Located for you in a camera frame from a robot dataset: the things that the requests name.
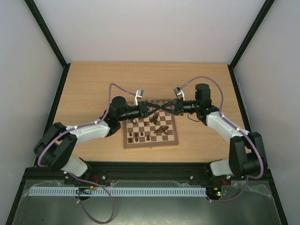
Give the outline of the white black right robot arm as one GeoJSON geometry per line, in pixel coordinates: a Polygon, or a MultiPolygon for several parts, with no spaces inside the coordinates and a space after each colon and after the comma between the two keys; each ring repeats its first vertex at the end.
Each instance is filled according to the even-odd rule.
{"type": "Polygon", "coordinates": [[[267,167],[262,136],[238,127],[224,116],[220,108],[212,104],[210,87],[201,83],[195,86],[195,99],[185,100],[182,90],[174,89],[178,98],[161,106],[163,111],[176,116],[195,113],[204,125],[214,129],[229,143],[229,158],[210,163],[204,172],[208,183],[216,183],[222,175],[235,177],[262,177],[267,167]]]}

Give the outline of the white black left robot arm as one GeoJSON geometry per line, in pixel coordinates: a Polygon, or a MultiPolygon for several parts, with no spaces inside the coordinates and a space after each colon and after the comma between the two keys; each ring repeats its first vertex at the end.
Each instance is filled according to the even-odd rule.
{"type": "Polygon", "coordinates": [[[40,160],[39,166],[81,177],[87,172],[88,165],[84,160],[71,156],[75,147],[93,139],[112,136],[120,129],[121,121],[144,119],[159,109],[160,105],[147,101],[129,106],[124,97],[117,96],[103,116],[91,123],[79,126],[54,123],[34,148],[40,160]]]}

